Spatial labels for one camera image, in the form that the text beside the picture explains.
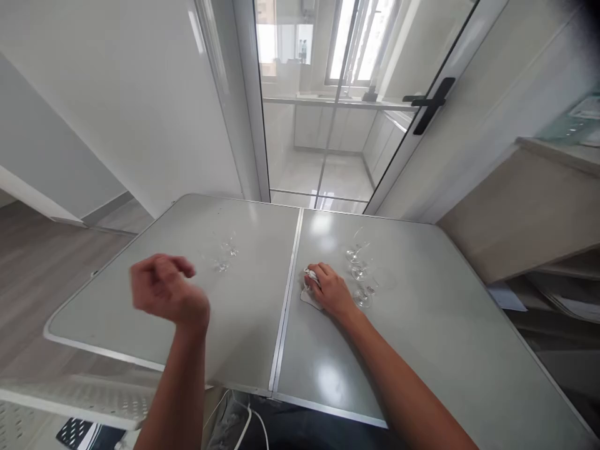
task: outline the power cord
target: power cord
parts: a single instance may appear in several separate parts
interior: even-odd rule
[[[267,429],[264,426],[264,422],[263,422],[263,418],[261,417],[261,415],[256,412],[255,410],[250,408],[250,400],[248,401],[248,405],[243,405],[241,404],[237,399],[236,399],[236,394],[234,391],[231,391],[232,395],[233,395],[233,401],[235,403],[237,403],[238,405],[242,406],[243,408],[246,408],[246,410],[248,411],[248,420],[246,421],[246,425],[244,425],[244,429],[242,430],[242,434],[239,437],[239,440],[237,441],[237,444],[235,446],[235,448],[233,450],[238,450],[239,446],[242,443],[242,440],[244,439],[244,436],[246,435],[246,431],[248,430],[248,425],[250,425],[250,420],[252,419],[252,413],[256,414],[256,416],[258,417],[258,419],[261,421],[261,425],[262,425],[262,430],[264,431],[264,440],[267,446],[267,450],[269,450],[269,436],[267,435]]]
[[[202,427],[202,431],[204,431],[204,428],[206,428],[206,426],[208,425],[208,422],[210,422],[210,420],[211,420],[211,417],[213,416],[213,414],[215,413],[215,411],[217,411],[219,405],[221,404],[221,402],[223,401],[223,399],[225,398],[225,396],[228,394],[228,392],[229,392],[229,389],[227,391],[225,391],[225,393],[223,394],[223,397],[221,397],[221,400],[219,400],[219,402],[217,403],[217,406],[214,407],[214,409],[211,412],[211,415],[208,416],[208,419],[206,419],[206,423]]]

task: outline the glass door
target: glass door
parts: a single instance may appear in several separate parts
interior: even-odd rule
[[[254,5],[272,203],[363,213],[477,2]]]

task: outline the right hand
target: right hand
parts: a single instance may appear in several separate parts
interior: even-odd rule
[[[325,311],[337,320],[341,320],[347,315],[358,311],[358,307],[352,300],[346,282],[335,270],[323,262],[309,264],[308,268],[317,275],[321,287],[308,275],[304,276],[304,280],[311,287],[315,298],[323,305]]]
[[[204,291],[188,283],[196,270],[182,256],[157,253],[131,266],[131,291],[136,309],[173,322],[188,334],[205,333],[210,304]]]

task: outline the wrist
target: wrist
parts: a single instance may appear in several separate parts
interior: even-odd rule
[[[361,316],[364,317],[363,312],[356,305],[352,304],[351,307],[337,314],[336,319],[342,327],[347,329],[356,324],[361,319]]]
[[[207,331],[208,323],[206,325],[198,322],[178,323],[175,325],[175,339],[194,344],[204,341]]]

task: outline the white cloth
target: white cloth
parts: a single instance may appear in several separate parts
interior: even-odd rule
[[[317,278],[317,274],[314,271],[310,270],[307,267],[306,269],[304,269],[304,273],[306,273],[310,278],[315,280],[316,283],[319,285],[319,287],[321,287],[321,283],[319,282],[319,279]],[[323,307],[321,306],[321,303],[319,303],[317,301],[317,299],[314,298],[313,290],[311,289],[310,286],[308,286],[306,284],[306,281],[304,281],[304,277],[302,277],[302,281],[304,283],[304,289],[302,290],[302,292],[300,292],[300,300],[308,303],[309,305],[314,306],[316,309],[321,311],[323,309]]]

